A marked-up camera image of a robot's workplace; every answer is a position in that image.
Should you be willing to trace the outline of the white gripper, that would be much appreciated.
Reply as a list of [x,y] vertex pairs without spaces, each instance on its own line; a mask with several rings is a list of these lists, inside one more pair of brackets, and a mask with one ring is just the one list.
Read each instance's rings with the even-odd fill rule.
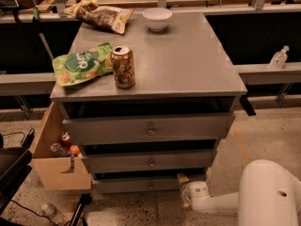
[[183,173],[177,174],[177,180],[181,189],[183,207],[197,209],[203,200],[210,198],[209,188],[204,181],[190,182]]

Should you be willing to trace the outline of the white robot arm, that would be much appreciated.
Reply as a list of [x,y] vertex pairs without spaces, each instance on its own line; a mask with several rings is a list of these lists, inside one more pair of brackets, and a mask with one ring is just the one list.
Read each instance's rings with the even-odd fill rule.
[[265,159],[243,170],[239,190],[212,196],[204,181],[177,175],[182,205],[203,215],[236,216],[238,226],[300,226],[301,181]]

